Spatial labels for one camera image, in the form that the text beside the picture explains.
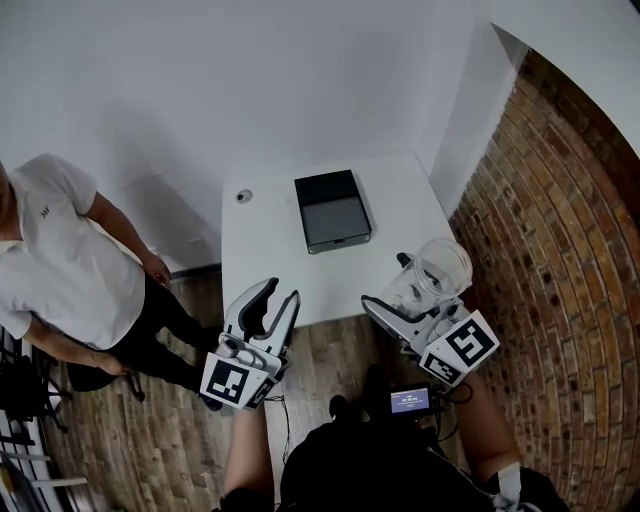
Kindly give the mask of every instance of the small screen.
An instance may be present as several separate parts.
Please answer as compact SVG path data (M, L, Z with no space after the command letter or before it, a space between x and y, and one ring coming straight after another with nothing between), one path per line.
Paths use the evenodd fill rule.
M412 389L391 393L391 412L393 414L418 411L429 408L429 389Z

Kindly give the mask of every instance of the clear plastic cup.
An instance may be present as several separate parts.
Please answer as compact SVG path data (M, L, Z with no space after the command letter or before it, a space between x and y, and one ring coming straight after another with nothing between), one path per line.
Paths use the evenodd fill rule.
M408 318L453 299L471 286L471 259L448 238L427 242L380 297Z

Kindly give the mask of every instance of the white wall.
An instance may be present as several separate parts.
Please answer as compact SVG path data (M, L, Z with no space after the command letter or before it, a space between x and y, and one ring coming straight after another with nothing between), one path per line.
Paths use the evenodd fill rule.
M490 16L578 84L640 154L640 13L629 0L491 0Z
M474 24L455 103L429 176L448 217L486 151L527 49L485 18Z
M444 3L5 0L0 159L58 153L174 269L219 261L230 173L414 149Z
M431 35L439 51L429 61L429 90L438 100L427 103L416 155L449 216L495 130L527 47L495 29L485 1L444 0L437 7Z

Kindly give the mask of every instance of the floor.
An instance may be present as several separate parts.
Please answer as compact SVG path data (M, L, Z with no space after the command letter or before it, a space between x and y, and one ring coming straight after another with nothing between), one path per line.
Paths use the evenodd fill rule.
M219 274L183 279L173 292L204 326L223 319ZM191 347L161 339L188 360ZM328 403L342 394L358 397L369 365L380 362L397 385L426 380L391 339L367 317L354 317L297 329L289 351L291 368L273 395L284 393L295 447L314 428L329 421ZM68 388L64 374L63 387ZM135 401L123 382L86 394L75 394L62 410L69 433L52 423L45 433L53 459L64 476L86 476L89 485L71 491L80 511L210 511L219 504L231 434L232 412L210 412L198 398L175 386L142 377L146 401ZM280 403L267 404L276 479L282 473L287 438ZM442 435L455 420L443 419ZM453 460L457 439L444 443Z
M503 344L483 374L574 511L620 510L640 482L638 187L624 137L532 52L452 219L466 301Z

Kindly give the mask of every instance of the leg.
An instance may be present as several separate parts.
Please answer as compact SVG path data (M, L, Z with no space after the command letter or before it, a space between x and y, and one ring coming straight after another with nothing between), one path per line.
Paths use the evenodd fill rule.
M202 369L191 366L153 336L127 335L108 352L134 370L178 384L196 394L200 392Z
M208 339L205 329L189 316L173 293L149 276L146 276L145 293L145 309L159 319L160 324L167 327L174 336L204 351L209 351L217 341L217 337Z

